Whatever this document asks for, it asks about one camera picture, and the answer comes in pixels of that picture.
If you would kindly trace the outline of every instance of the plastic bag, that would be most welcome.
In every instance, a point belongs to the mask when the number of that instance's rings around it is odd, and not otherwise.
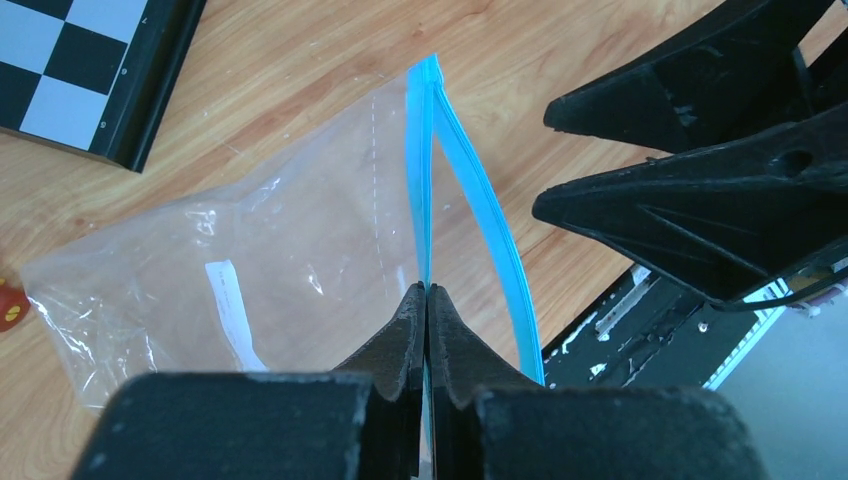
[[[435,56],[241,181],[107,227],[21,276],[90,407],[153,370],[332,369],[431,277],[543,380],[524,271]]]

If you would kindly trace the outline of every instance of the blue strip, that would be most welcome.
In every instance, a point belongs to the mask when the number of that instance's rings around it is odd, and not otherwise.
[[[506,296],[507,309],[512,317],[521,371],[544,385],[545,372],[542,367],[536,312],[518,248],[480,158],[448,100],[437,57],[433,55],[420,65],[425,67],[425,70],[435,72],[428,77],[438,81],[433,88],[435,132],[492,255]]]
[[[406,90],[406,179],[415,230],[418,276],[430,287],[433,245],[433,90],[427,62],[409,70]]]

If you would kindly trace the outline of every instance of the checkerboard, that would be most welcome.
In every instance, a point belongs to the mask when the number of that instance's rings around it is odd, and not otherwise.
[[[202,8],[0,0],[0,127],[141,171]]]

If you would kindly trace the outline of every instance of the wood grain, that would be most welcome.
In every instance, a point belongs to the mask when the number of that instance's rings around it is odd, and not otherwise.
[[[652,152],[554,133],[547,103],[684,28],[719,0],[210,0],[143,175],[0,135],[0,275],[106,225],[233,182],[438,52],[448,93],[522,253],[543,343],[629,261],[530,216],[545,188]],[[838,7],[805,43],[844,26]],[[510,341],[501,325],[478,325]],[[35,315],[0,335],[0,476],[61,478],[95,418]]]

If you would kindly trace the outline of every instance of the red and yellow object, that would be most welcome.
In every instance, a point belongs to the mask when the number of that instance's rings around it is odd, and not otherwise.
[[[6,279],[0,278],[0,332],[14,327],[29,312],[29,300],[23,290],[6,285]]]

